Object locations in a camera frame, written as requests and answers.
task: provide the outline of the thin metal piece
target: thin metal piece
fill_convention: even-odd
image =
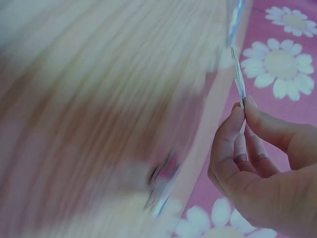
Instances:
[[[240,62],[239,62],[238,56],[234,52],[233,47],[231,47],[231,56],[232,56],[232,59],[234,61],[234,66],[235,66],[235,74],[236,74],[235,83],[237,85],[239,95],[240,95],[240,105],[241,105],[241,108],[244,109],[243,100],[247,97],[246,86],[244,83],[244,78],[243,78],[243,74],[241,71]]]
[[[176,152],[172,150],[164,163],[156,167],[149,178],[149,186],[152,192],[144,209],[151,213],[161,210],[157,206],[164,204],[168,199],[178,168]]]

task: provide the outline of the white daisy print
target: white daisy print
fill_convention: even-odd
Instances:
[[[303,46],[291,40],[279,43],[271,38],[267,45],[254,42],[243,56],[248,59],[241,62],[248,78],[256,78],[254,86],[265,88],[273,84],[273,94],[282,99],[288,96],[293,101],[300,99],[301,93],[310,95],[315,82],[309,76],[314,72],[313,58],[302,54]]]
[[[187,210],[186,219],[181,219],[175,233],[179,238],[275,238],[271,229],[257,229],[241,214],[231,210],[227,198],[218,199],[211,215],[198,206]]]
[[[294,36],[302,36],[304,34],[308,37],[317,35],[316,23],[308,20],[308,17],[299,10],[273,6],[266,12],[268,13],[266,19],[271,20],[272,24],[284,26],[284,31],[287,33],[292,33]]]

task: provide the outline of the pink fabric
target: pink fabric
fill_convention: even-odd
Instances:
[[[284,26],[272,24],[272,20],[266,19],[267,9],[276,6],[283,8],[284,6],[291,10],[298,9],[301,13],[308,16],[308,20],[317,21],[317,2],[315,0],[255,0],[251,19],[247,31],[247,35],[244,42],[243,50],[252,47],[253,42],[262,42],[266,45],[269,38],[275,38],[280,43],[286,39],[293,40],[294,43],[303,45],[302,53],[310,54],[313,57],[312,65],[314,69],[317,69],[317,35],[313,37],[307,37],[305,35],[301,37],[294,36],[292,33],[287,33],[283,30]],[[244,56],[241,56],[240,61],[245,60]],[[310,77],[315,80],[317,76],[316,71],[310,74]],[[265,88],[257,88],[254,86],[254,78],[247,78],[245,76],[247,95],[251,95],[258,104],[258,107],[281,119],[285,119],[297,123],[309,123],[317,126],[317,89],[313,89],[310,95],[304,95],[301,93],[300,100],[292,101],[289,97],[278,99],[273,95],[273,83]],[[234,102],[239,101],[238,92],[235,84],[233,83],[230,89],[229,97],[226,102],[226,106],[223,111],[222,120],[224,120],[230,113]],[[289,170],[287,157],[281,151],[275,147],[265,144],[268,154],[274,160],[274,162],[283,170]],[[213,186],[207,177],[207,168],[209,164],[209,157],[206,159],[202,172],[197,180],[196,186],[192,192],[192,195],[188,201],[183,218],[186,219],[186,212],[188,209],[199,206],[203,208],[207,214],[211,214],[212,207],[215,201],[222,198],[220,192]]]

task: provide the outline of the wood grain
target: wood grain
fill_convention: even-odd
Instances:
[[[0,2],[0,237],[151,237],[147,177],[188,155],[226,4]]]

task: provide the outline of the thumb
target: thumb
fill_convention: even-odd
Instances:
[[[250,129],[262,140],[287,153],[288,146],[298,131],[298,125],[261,112],[251,96],[244,100],[244,105]]]

